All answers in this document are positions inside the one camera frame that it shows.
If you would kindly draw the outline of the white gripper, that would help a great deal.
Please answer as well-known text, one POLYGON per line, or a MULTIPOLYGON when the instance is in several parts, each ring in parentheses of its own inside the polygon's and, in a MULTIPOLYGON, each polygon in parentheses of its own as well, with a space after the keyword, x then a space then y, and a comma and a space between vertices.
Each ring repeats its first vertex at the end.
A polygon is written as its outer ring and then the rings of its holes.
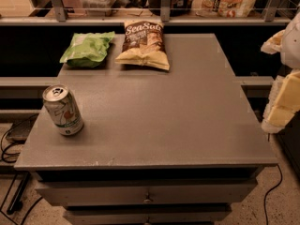
POLYGON ((269 134, 280 132, 300 110, 300 71, 291 72, 273 81, 265 106, 262 130, 269 134))

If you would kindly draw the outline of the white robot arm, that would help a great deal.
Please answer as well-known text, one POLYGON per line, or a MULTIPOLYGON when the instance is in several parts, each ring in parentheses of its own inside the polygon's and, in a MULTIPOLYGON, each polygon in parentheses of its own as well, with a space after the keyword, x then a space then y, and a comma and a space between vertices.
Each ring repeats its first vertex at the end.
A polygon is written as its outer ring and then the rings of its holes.
POLYGON ((300 111, 300 14, 265 41, 261 51, 280 53, 281 63, 291 69, 288 75, 276 76, 262 116, 262 130, 279 133, 300 111))

